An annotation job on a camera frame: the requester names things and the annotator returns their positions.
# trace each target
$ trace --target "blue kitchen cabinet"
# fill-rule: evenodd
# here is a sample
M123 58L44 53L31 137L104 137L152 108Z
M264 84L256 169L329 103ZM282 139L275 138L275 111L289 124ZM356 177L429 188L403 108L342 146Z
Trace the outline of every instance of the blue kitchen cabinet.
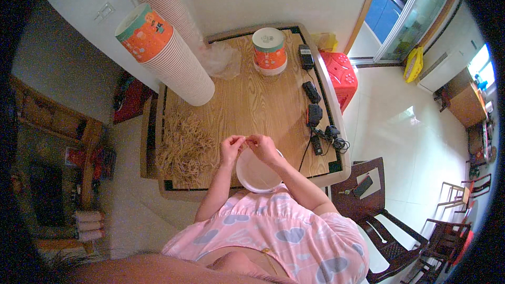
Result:
M398 8L392 0L388 0L375 28L373 28L377 39L379 39L381 43L384 43L389 32L391 32L395 26L396 21L400 17L400 13L400 8Z
M368 24L370 29L373 30L375 28L375 25L379 21L382 10L384 10L387 2L388 0L372 0L367 16L365 17L365 22Z

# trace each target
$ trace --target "light switch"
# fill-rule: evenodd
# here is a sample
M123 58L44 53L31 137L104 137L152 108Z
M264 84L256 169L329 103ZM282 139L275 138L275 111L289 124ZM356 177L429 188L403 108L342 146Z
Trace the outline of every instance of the light switch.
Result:
M114 7L110 3L105 3L104 6L98 11L97 15L95 16L95 21L97 23L101 23L105 19L107 19L114 11Z

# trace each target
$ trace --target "gold necklace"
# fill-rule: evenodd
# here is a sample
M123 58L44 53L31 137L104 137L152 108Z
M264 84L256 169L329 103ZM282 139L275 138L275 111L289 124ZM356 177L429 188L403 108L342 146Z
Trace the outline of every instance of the gold necklace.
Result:
M274 264L270 260L270 256L267 254L268 252L273 252L273 251L270 248L263 248L261 250L261 253L263 253L263 255L267 257L267 260L268 260L268 263L270 264L270 267L272 269L274 269L275 275L279 275L279 273L277 273L277 269L274 267Z

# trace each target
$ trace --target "woman's arm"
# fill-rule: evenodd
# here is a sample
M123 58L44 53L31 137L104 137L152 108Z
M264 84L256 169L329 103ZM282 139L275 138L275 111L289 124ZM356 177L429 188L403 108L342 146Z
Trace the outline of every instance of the woman's arm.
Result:
M212 179L211 186L200 203L194 222L201 222L212 217L223 207L230 192L231 171L238 151L244 143L244 136L230 136L221 143L221 161Z
M318 186L299 173L286 159L279 156L270 137L251 135L247 142L256 156L279 174L298 204L316 215L328 212L338 213L335 205Z

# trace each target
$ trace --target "yellow plastic bag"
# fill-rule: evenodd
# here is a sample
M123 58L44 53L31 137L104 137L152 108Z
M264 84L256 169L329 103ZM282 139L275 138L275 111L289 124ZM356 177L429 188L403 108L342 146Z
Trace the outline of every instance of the yellow plastic bag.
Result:
M317 48L323 52L336 53L338 41L334 33L311 34L312 41L316 43Z
M417 78L423 69L423 47L414 48L407 58L407 66L403 78L406 83L410 83Z

